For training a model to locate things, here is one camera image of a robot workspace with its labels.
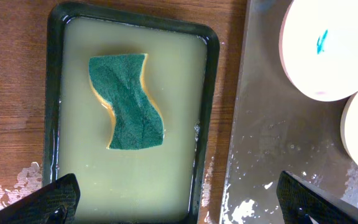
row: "yellow liquid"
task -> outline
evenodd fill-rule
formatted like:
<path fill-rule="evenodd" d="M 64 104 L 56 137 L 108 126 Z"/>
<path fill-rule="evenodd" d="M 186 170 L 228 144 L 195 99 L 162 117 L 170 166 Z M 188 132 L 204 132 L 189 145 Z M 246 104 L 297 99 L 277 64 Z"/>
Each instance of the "yellow liquid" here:
<path fill-rule="evenodd" d="M 147 53 L 145 83 L 165 128 L 163 144 L 106 149 L 111 122 L 91 91 L 88 62 L 97 55 Z M 195 125 L 206 44 L 195 35 L 77 18 L 65 29 L 58 165 L 81 190 L 76 221 L 171 222 L 188 213 Z"/>

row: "metal tray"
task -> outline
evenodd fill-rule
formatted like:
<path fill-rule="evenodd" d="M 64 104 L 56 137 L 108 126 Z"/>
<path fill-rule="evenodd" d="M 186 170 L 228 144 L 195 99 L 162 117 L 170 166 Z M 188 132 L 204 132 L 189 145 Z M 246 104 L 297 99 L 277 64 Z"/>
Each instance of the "metal tray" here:
<path fill-rule="evenodd" d="M 283 223 L 275 193 L 287 170 L 358 208 L 358 166 L 341 141 L 347 99 L 315 101 L 286 77 L 278 51 L 291 0 L 250 0 L 221 223 Z"/>
<path fill-rule="evenodd" d="M 200 132 L 193 168 L 190 206 L 188 215 L 178 223 L 197 223 L 200 207 L 204 161 L 208 142 L 208 128 L 219 57 L 219 40 L 215 32 L 204 25 L 162 19 L 105 7 L 65 2 L 52 9 L 47 30 L 47 80 L 45 92 L 45 143 L 43 185 L 57 179 L 57 154 L 60 106 L 60 77 L 62 74 L 63 35 L 66 24 L 75 17 L 87 17 L 118 22 L 151 29 L 168 30 L 197 35 L 207 45 L 207 60 L 204 75 L 200 112 Z"/>

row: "white residue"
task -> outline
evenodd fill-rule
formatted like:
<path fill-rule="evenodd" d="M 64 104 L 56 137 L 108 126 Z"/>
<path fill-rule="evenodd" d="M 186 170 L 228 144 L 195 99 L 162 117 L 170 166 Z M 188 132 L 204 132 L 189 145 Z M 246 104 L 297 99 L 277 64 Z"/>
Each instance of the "white residue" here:
<path fill-rule="evenodd" d="M 209 204 L 210 196 L 211 196 L 211 181 L 212 181 L 212 173 L 214 170 L 214 157 L 212 157 L 211 162 L 206 170 L 206 175 L 203 184 L 203 195 L 201 199 L 201 206 L 207 207 Z"/>
<path fill-rule="evenodd" d="M 23 168 L 17 175 L 17 183 L 12 190 L 3 190 L 0 185 L 0 210 L 41 188 L 41 181 L 42 174 L 38 163 L 33 162 L 30 167 Z"/>
<path fill-rule="evenodd" d="M 229 218 L 229 207 L 227 205 L 227 203 L 229 202 L 229 192 L 227 192 L 229 190 L 230 184 L 227 185 L 226 189 L 225 189 L 225 195 L 224 195 L 224 206 L 223 206 L 223 218 L 222 221 L 224 224 L 232 224 L 232 222 L 230 221 Z"/>
<path fill-rule="evenodd" d="M 255 201 L 253 201 L 252 199 L 249 199 L 248 202 L 241 202 L 240 206 L 237 206 L 234 209 L 233 214 L 231 215 L 233 217 L 232 221 L 237 223 L 243 223 L 243 218 L 253 217 L 255 213 L 255 211 L 252 209 L 254 203 Z"/>
<path fill-rule="evenodd" d="M 204 218 L 204 222 L 207 224 L 213 224 L 211 217 L 209 217 L 209 211 L 206 213 L 206 216 Z"/>
<path fill-rule="evenodd" d="M 196 122 L 196 125 L 194 126 L 194 130 L 196 131 L 195 140 L 198 141 L 198 134 L 200 133 L 200 121 Z"/>
<path fill-rule="evenodd" d="M 270 186 L 272 186 L 273 182 L 270 182 L 269 184 L 264 185 L 265 189 L 269 189 Z"/>
<path fill-rule="evenodd" d="M 346 176 L 349 178 L 346 183 L 346 190 L 342 200 L 358 208 L 358 166 L 352 162 L 347 170 Z"/>

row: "wet surface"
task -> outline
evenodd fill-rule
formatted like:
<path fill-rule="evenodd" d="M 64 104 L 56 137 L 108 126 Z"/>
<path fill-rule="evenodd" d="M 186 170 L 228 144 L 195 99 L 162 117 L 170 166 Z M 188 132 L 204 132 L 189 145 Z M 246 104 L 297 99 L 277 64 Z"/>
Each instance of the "wet surface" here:
<path fill-rule="evenodd" d="M 315 101 L 290 83 L 278 37 L 291 1 L 264 2 L 250 1 L 247 12 L 221 221 L 283 223 L 275 193 L 283 170 L 358 208 L 358 166 L 339 128 L 347 99 Z"/>

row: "wooden table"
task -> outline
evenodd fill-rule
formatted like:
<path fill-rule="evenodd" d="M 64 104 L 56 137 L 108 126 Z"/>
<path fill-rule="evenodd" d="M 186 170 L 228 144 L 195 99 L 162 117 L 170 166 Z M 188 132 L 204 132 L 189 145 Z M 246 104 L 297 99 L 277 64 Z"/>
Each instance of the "wooden table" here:
<path fill-rule="evenodd" d="M 0 209 L 40 187 L 47 17 L 60 1 L 0 0 Z M 217 223 L 231 136 L 246 0 L 87 1 L 210 26 L 221 42 L 200 223 Z"/>

